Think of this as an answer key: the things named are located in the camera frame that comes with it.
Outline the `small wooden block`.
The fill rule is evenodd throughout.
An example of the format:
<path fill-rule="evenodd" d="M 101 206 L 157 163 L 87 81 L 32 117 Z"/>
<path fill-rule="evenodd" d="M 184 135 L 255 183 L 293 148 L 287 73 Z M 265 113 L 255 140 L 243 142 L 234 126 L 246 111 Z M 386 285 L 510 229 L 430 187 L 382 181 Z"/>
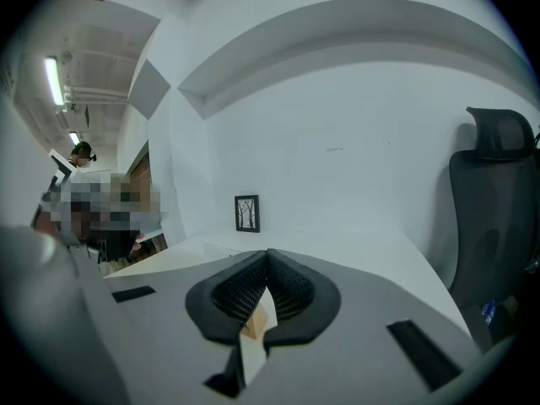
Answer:
<path fill-rule="evenodd" d="M 264 333 L 267 321 L 268 314 L 266 310 L 261 304 L 258 304 L 246 322 L 242 333 L 249 338 L 258 339 Z"/>

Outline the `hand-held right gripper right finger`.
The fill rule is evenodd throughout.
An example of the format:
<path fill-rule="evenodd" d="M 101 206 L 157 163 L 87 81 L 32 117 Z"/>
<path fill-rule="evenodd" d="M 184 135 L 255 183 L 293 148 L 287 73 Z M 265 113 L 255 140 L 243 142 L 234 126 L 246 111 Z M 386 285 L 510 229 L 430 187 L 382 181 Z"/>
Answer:
<path fill-rule="evenodd" d="M 268 288 L 294 304 L 266 332 L 248 405 L 419 405 L 481 356 L 454 322 L 392 281 L 267 252 Z"/>

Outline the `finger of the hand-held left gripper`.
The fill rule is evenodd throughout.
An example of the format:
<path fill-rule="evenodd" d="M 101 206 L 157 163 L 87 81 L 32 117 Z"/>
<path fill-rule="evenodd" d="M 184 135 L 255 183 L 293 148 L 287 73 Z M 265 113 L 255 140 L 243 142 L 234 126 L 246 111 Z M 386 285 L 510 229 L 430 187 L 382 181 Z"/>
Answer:
<path fill-rule="evenodd" d="M 161 227 L 160 211 L 110 211 L 93 213 L 90 230 L 98 233 L 129 231 L 148 233 Z"/>

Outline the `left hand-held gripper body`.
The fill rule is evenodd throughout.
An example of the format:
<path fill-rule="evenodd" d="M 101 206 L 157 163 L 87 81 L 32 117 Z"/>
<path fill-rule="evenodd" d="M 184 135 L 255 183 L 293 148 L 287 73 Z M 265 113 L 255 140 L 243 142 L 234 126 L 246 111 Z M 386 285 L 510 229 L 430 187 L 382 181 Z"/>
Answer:
<path fill-rule="evenodd" d="M 67 248 L 97 251 L 99 262 L 129 257 L 140 233 L 94 232 L 90 230 L 90 220 L 93 213 L 140 211 L 140 191 L 122 175 L 83 173 L 54 149 L 49 157 L 56 170 L 40 198 L 31 227 Z"/>

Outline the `white printed table card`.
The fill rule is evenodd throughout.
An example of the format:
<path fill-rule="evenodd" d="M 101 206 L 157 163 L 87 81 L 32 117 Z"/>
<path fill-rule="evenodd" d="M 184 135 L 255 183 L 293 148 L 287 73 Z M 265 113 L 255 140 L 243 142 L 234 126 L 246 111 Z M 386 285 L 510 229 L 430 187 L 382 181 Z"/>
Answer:
<path fill-rule="evenodd" d="M 275 304 L 273 297 L 269 291 L 269 288 L 265 288 L 265 291 L 259 301 L 259 304 L 265 310 L 267 314 L 267 322 L 265 325 L 265 330 L 269 330 L 278 325 L 277 313 L 275 309 Z"/>

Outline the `black mesh office chair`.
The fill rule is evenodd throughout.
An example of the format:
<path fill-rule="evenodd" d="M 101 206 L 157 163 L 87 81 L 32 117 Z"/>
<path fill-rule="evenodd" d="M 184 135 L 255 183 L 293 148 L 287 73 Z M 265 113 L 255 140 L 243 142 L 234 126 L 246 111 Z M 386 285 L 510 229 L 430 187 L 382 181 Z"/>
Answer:
<path fill-rule="evenodd" d="M 508 109 L 471 107 L 475 146 L 449 162 L 458 256 L 450 293 L 473 340 L 489 350 L 510 319 L 503 302 L 522 286 L 540 250 L 540 171 L 528 120 Z M 497 302 L 488 326 L 482 307 Z"/>

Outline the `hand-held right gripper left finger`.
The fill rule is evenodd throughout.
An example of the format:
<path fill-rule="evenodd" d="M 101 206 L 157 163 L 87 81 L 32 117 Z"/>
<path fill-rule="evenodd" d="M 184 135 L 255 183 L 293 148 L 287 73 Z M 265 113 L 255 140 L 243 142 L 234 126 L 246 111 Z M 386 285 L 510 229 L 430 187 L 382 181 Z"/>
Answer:
<path fill-rule="evenodd" d="M 105 283 L 143 338 L 208 389 L 238 397 L 265 363 L 264 333 L 242 333 L 267 287 L 264 252 Z"/>

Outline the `black picture frame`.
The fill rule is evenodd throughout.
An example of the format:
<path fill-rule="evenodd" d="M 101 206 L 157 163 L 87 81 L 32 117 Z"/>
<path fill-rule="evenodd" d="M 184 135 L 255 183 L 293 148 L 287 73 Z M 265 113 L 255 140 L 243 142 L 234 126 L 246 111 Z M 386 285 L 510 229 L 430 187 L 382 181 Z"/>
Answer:
<path fill-rule="evenodd" d="M 235 228 L 239 232 L 261 231 L 259 196 L 235 196 Z"/>

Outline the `white ceiling pipes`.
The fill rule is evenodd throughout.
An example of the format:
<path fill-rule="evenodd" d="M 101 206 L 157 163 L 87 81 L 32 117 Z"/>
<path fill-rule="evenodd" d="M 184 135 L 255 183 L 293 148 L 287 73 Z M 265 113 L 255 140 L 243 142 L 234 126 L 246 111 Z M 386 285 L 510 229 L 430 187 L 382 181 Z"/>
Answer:
<path fill-rule="evenodd" d="M 123 105 L 127 103 L 127 93 L 111 89 L 65 85 L 63 99 L 65 103 Z"/>

